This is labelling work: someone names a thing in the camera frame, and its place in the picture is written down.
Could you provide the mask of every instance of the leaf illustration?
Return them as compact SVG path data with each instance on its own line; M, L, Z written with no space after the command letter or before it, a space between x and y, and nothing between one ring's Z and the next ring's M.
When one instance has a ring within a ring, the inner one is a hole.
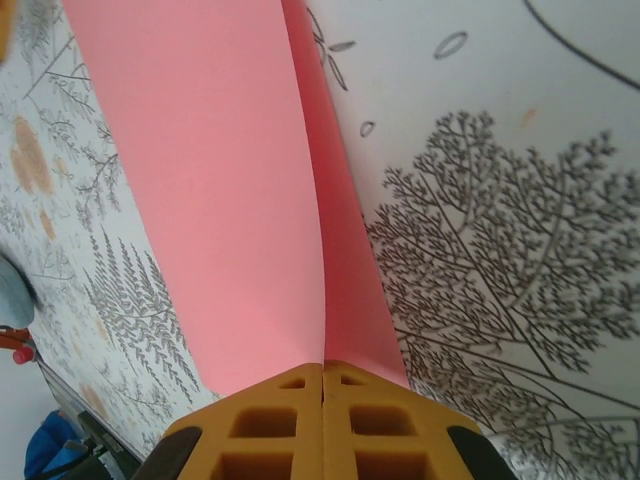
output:
M342 42L336 43L335 45L331 45L329 50L332 52L344 52L345 50L349 50L351 47L355 46L356 42L353 40L350 42Z
M329 66L331 67L331 71L333 72L333 75L336 77L336 80L338 81L338 84L340 85L340 87L342 87L342 89L346 92L349 89L347 88L347 84L344 81L344 77L342 76L342 73L340 73L340 69L338 68L338 64L336 64L336 61L333 59L333 57L331 55L327 56L327 60L329 62Z
M307 12L309 13L309 17L311 17L311 27L313 29L313 38L316 42L324 42L324 34L322 33L322 29L318 24L318 20L316 20L315 15L311 11L311 9L307 8Z
M640 406L564 377L640 336L637 174L609 170L609 132L547 160L499 145L493 125L438 119L409 171L386 170L393 201L367 226L412 387L495 432L523 478L630 478ZM626 411L622 433L567 389Z
M13 167L13 172L16 174L18 183L25 192L31 195L34 190L34 182L31 169L29 168L29 162L20 148L13 147L11 152L9 152L9 156L11 157L11 166Z
M468 38L469 35L467 32L452 33L438 44L433 52L433 58L436 60L443 60L450 57L454 53L458 52L465 43L467 43Z
M360 136L362 138L367 138L373 132L373 129L376 127L376 122L366 121L362 122L360 125Z

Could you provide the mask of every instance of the blue object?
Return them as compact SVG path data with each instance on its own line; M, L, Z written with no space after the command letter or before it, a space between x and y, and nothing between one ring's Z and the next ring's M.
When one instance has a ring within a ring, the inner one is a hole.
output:
M35 315L33 299L20 272L0 256L0 319L15 329L27 328Z
M51 412L27 446L25 478L60 467L80 457L82 452L64 448L69 440L80 441L71 424L57 411Z

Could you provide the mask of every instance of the red object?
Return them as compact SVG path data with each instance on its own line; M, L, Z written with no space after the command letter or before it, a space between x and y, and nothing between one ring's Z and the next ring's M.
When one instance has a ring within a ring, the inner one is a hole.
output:
M17 350L24 346L24 343L31 338L29 330L0 330L0 348Z
M18 365L23 365L32 361L36 356L36 352L31 347L22 347L13 352L13 361Z

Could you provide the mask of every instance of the gray object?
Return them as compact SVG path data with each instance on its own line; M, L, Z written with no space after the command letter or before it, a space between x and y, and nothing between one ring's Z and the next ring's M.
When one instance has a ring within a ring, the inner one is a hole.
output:
M27 328L35 315L33 298L20 272L0 256L0 324Z

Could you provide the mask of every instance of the black line drawing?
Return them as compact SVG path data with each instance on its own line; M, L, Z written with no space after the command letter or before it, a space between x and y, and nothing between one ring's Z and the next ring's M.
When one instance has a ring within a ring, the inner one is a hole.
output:
M58 177L58 186L60 187L66 183L71 183L75 178L73 173L69 173L69 169L67 168L65 161L57 155L53 157L53 167L51 168L51 171Z
M53 26L52 11L48 1L26 0L22 2L16 25L16 34L21 44L21 55L33 74L33 60L49 59L51 45L50 30Z
M74 318L86 318L87 312L77 302L79 295L84 295L82 285L70 264L64 248L45 240L45 248L32 248L29 240L23 240L20 258L29 259L31 264L26 270L26 277L33 285L37 296L41 319L38 327L46 331L39 335L39 344L46 342L46 351L52 352L56 364L63 367L69 378L75 378L77 372L70 368L71 348L69 345L69 322L63 321L69 313ZM68 311L61 311L61 306Z
M493 125L438 119L367 226L412 387L499 435L523 478L638 478L640 405L579 379L588 353L640 336L640 178L608 170L608 132L549 161Z
M155 261L122 240L117 255L104 231L104 247L93 236L91 243L96 268L92 275L85 270L85 289L113 346L124 353L134 371L134 364L142 366L163 388L156 371L160 367L192 403L191 391L197 392L199 383L184 359L188 352L184 335Z
M362 138L367 138L373 132L373 129L376 127L376 122L372 122L367 120L366 122L362 122L360 125L360 136Z
M577 46L573 45L569 40L567 40L564 36L562 36L562 34L560 32L558 32L556 29L554 29L542 17L542 15L540 15L540 13L536 10L536 8L531 3L531 0L522 0L522 1L524 3L525 7L527 8L527 10L529 11L529 13L531 14L531 16L534 18L534 20L536 22L538 22L538 24L542 28L544 28L545 31L549 35L551 35L556 41L558 41L558 43L560 43L563 47L565 47L570 52L576 54L578 57L580 57L584 61L590 63L591 65L596 67L601 72L604 72L607 75L610 75L611 77L615 78L619 82L622 82L622 83L624 83L625 85L627 85L627 86L629 86L631 88L634 88L636 90L640 90L640 82L638 82L637 80L634 80L633 78L630 78L630 77L626 76L625 74L615 70L614 68L611 68L610 66L608 66L605 63L601 62L597 58L591 56L589 53L587 53L584 50L581 50Z
M155 446L160 441L162 437L162 433L158 433L156 435L150 435L148 433L142 434L142 451L145 455L149 455L151 451L155 448Z
M54 55L54 57L51 59L51 61L49 62L49 64L44 68L44 70L40 73L40 75L38 76L38 78L36 78L33 83L31 84L31 86L29 87L29 90L27 90L27 93L24 94L24 96L22 97L23 99L28 98L31 93L33 92L33 90L40 84L40 81L42 81L42 79L45 77L45 75L47 75L47 73L49 72L49 69L51 67L53 67L56 62L60 59L60 57L66 52L68 51L71 47L72 42L75 40L75 37L73 35L69 35L67 41L65 42L65 44L62 46L62 48L60 48L60 50L58 52L56 52L56 54Z
M76 144L77 135L75 124L67 118L62 111L54 114L50 108L40 109L35 102L33 102L33 104L38 111L40 124L47 129L47 135L56 147L64 150L71 158L77 158L80 151Z
M104 362L100 368L95 366L94 368L109 387L109 390L104 392L106 393L104 398L109 399L115 409L122 408L123 403L132 405L138 413L137 418L149 427L153 425L149 419L150 416L157 422L164 422L173 416L173 408L166 393L157 385L151 385L149 391L145 393L137 378L127 379L122 371L119 372L120 381L114 382L111 379L113 372L107 362ZM119 401L114 401L112 392L116 392L121 397Z
M450 57L467 43L468 38L469 35L464 31L452 33L438 44L433 52L433 58L436 60L444 60Z
M76 186L80 194L76 200L76 212L84 228L89 231L95 214L104 218L107 205L120 211L116 189L124 176L109 127L106 122L99 120L96 128L102 140L103 153L98 154L91 146L81 148L81 153L94 167L95 174L90 180L82 179Z
M17 102L5 88L0 96L0 133L13 131L13 121L17 116Z
M21 236L24 233L22 212L7 197L0 199L0 226L10 235Z
M76 80L64 78L60 74L50 74L49 82L53 85L54 92L57 92L62 99L65 110L72 114L77 114L87 121L91 121L95 109L89 103L89 94L81 93L76 89Z
M350 40L347 42L340 42L340 43L335 43L333 45L327 46L324 38L324 34L322 33L322 29L320 28L320 25L318 24L316 17L313 15L313 12L309 8L307 8L307 11L309 12L309 16L311 17L311 25L313 27L313 38L316 42L316 45L318 46L318 50L320 53L320 62L322 63L322 65L325 65L325 63L328 63L329 67L331 68L331 72L333 73L333 76L337 80L340 87L345 92L349 91L349 89L347 88L347 83L344 79L344 76L342 75L342 72L340 71L340 68L338 67L338 64L336 63L331 53L340 53L340 52L349 50L350 48L356 45L356 42L353 40Z

